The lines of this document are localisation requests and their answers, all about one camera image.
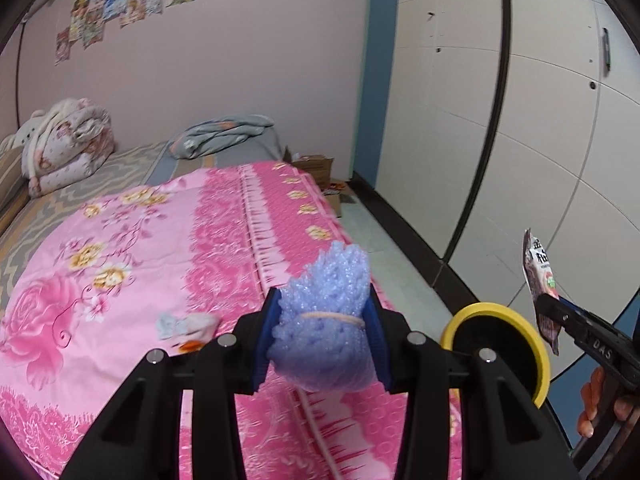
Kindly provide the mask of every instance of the baseboard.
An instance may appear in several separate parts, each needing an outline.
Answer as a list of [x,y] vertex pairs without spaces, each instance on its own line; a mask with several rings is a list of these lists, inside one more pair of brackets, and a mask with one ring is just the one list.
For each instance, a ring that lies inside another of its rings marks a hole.
[[349,186],[452,314],[478,298],[402,216],[358,173]]

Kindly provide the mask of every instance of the pink wall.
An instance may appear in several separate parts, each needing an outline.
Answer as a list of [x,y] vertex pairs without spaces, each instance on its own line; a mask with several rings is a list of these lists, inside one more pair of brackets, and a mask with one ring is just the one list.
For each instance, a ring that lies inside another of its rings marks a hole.
[[18,40],[21,25],[15,30],[0,53],[0,139],[16,130],[15,120],[15,69],[18,59]]
[[20,114],[65,97],[111,111],[121,149],[166,140],[222,114],[272,117],[294,152],[335,157],[347,177],[360,84],[366,0],[196,0],[71,49],[54,66],[73,0],[28,22]]

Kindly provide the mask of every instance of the blue bubble wrap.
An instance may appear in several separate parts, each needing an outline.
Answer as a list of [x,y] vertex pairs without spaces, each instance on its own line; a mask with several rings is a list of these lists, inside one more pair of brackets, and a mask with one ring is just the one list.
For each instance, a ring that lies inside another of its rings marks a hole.
[[369,283],[366,253],[341,242],[333,242],[302,276],[291,279],[282,289],[280,323],[267,352],[276,372],[309,392],[357,392],[369,386],[375,371],[358,320],[303,317],[333,312],[362,320]]

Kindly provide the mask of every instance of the pink bedspread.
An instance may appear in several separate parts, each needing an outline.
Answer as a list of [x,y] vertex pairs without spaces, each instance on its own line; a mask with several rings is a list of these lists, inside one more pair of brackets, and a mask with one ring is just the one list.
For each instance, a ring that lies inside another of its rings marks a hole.
[[[199,170],[88,204],[38,248],[0,322],[2,420],[41,475],[56,478],[150,348],[189,349],[159,339],[161,316],[213,312],[218,332],[231,330],[334,239],[349,241],[311,179],[283,163]],[[308,394],[270,372],[236,405],[251,480],[393,478],[406,399],[380,384]],[[180,477],[189,480],[184,406]],[[451,480],[459,428],[452,396]]]

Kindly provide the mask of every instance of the white tile floor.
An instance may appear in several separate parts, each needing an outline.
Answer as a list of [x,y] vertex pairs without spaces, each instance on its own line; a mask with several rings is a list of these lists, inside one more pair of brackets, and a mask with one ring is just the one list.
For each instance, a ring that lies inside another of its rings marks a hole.
[[340,221],[354,243],[369,253],[371,273],[413,330],[440,339],[451,314],[434,290],[359,202],[342,204]]

